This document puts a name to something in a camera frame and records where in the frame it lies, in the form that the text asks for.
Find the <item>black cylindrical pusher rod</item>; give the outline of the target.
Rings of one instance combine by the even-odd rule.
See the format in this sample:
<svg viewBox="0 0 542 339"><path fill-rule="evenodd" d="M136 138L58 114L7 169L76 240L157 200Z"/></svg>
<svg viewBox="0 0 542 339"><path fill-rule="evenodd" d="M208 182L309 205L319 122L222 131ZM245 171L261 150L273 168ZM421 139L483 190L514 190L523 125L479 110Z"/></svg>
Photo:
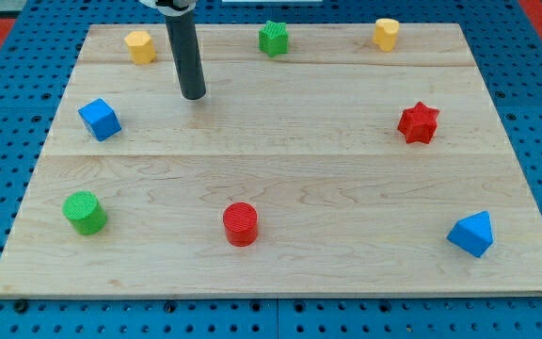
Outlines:
<svg viewBox="0 0 542 339"><path fill-rule="evenodd" d="M200 99L206 94L206 85L193 12L166 16L165 22L182 96Z"/></svg>

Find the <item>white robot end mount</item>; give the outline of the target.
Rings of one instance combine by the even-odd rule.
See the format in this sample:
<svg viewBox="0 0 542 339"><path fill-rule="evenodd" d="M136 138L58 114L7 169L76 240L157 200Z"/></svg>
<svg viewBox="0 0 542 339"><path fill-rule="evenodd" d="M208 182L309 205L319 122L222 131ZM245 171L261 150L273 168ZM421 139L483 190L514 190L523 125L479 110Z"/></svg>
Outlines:
<svg viewBox="0 0 542 339"><path fill-rule="evenodd" d="M192 11L197 0L139 0L143 5L157 9L165 16L183 16Z"/></svg>

